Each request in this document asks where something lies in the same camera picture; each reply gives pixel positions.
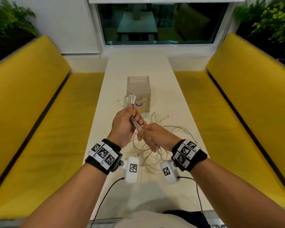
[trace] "person's right hand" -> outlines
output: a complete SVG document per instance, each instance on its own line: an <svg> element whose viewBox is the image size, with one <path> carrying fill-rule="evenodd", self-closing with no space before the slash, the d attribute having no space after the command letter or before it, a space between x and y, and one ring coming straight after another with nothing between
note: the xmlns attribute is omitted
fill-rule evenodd
<svg viewBox="0 0 285 228"><path fill-rule="evenodd" d="M173 147L181 141L181 138L156 123L139 126L137 131L137 140L143 139L153 152L156 152L159 146L167 151L172 151Z"/></svg>

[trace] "clear plastic box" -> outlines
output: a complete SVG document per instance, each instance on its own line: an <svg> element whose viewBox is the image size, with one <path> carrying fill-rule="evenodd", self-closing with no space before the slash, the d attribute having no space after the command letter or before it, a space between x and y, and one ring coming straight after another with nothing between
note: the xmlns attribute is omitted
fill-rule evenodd
<svg viewBox="0 0 285 228"><path fill-rule="evenodd" d="M134 107L140 113L150 112L151 88L149 76L130 76L127 83L127 95L136 96Z"/></svg>

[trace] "yellow cushion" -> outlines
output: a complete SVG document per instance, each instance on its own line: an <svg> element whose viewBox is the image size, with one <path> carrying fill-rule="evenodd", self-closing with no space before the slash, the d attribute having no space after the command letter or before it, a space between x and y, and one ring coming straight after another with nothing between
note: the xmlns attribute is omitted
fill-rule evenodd
<svg viewBox="0 0 285 228"><path fill-rule="evenodd" d="M0 175L69 71L46 36L0 62Z"/></svg>
<svg viewBox="0 0 285 228"><path fill-rule="evenodd" d="M210 157L285 207L285 188L207 73L175 76Z"/></svg>
<svg viewBox="0 0 285 228"><path fill-rule="evenodd" d="M30 215L80 168L103 77L71 74L0 187L0 219Z"/></svg>
<svg viewBox="0 0 285 228"><path fill-rule="evenodd" d="M207 69L285 177L285 66L230 34Z"/></svg>

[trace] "black cable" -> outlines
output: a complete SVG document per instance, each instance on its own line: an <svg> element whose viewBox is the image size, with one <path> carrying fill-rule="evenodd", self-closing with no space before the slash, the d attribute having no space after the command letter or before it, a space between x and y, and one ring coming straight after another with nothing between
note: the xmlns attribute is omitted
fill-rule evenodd
<svg viewBox="0 0 285 228"><path fill-rule="evenodd" d="M194 180L194 179L191 178L191 177L177 177L177 178L187 178L187 179L191 179L191 180L195 181L195 184L196 184L196 191L197 191L197 193L198 193L198 184L196 183L196 180ZM199 193L198 193L198 200L200 201L200 206L201 206L201 199L200 199L200 197L199 197Z"/></svg>
<svg viewBox="0 0 285 228"><path fill-rule="evenodd" d="M116 180L116 181L110 186L109 190L108 190L107 193L105 194L103 200L101 201L101 203L100 203L100 205L99 205L99 207L98 207L98 210L97 210L97 212L96 212L95 218L94 218L94 220L93 220L93 222L92 222L90 228L92 227L93 223L95 222L95 219L96 219L96 216L97 216L97 214L98 214L98 211L99 211L99 209L100 209L100 207L101 207L101 204L103 203L104 199L106 198L106 196L107 196L108 192L110 191L110 189L112 188L112 186L114 186L115 183L117 183L118 181L123 180L123 179L125 179L125 178L122 177L122 178Z"/></svg>

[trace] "window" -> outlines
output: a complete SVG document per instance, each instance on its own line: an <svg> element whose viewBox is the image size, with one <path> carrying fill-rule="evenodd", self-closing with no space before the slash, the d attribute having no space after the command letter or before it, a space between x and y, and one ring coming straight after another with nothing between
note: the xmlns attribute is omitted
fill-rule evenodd
<svg viewBox="0 0 285 228"><path fill-rule="evenodd" d="M212 44L228 3L97 6L106 45Z"/></svg>

